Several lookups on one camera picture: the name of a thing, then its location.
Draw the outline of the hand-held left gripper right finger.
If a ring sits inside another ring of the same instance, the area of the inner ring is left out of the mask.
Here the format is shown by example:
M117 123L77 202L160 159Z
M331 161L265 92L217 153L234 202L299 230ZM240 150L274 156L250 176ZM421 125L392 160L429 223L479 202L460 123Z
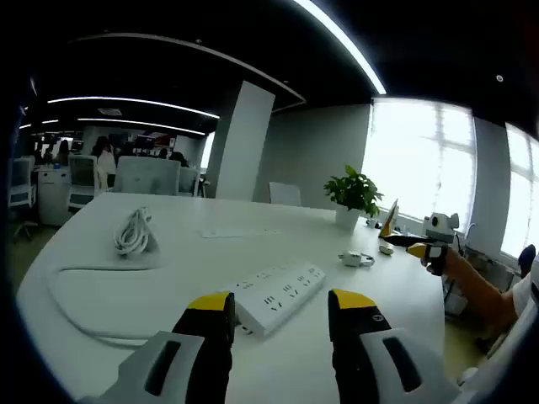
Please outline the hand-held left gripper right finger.
M452 403L461 394L441 356L391 327L365 295L330 290L328 328L342 403Z

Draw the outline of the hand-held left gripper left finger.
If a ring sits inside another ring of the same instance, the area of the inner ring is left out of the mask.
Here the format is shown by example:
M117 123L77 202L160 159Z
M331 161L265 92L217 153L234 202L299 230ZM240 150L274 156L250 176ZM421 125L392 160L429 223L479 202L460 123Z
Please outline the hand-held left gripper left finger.
M232 292L203 295L170 332L158 332L118 368L116 382L81 403L223 403L232 369Z

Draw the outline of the person's right hand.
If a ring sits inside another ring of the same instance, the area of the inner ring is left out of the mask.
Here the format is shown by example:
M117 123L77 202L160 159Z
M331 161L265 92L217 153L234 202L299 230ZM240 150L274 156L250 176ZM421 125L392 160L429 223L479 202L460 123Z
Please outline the person's right hand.
M428 272L435 276L441 276L450 273L453 262L459 257L458 252L452 247L428 246L420 262Z

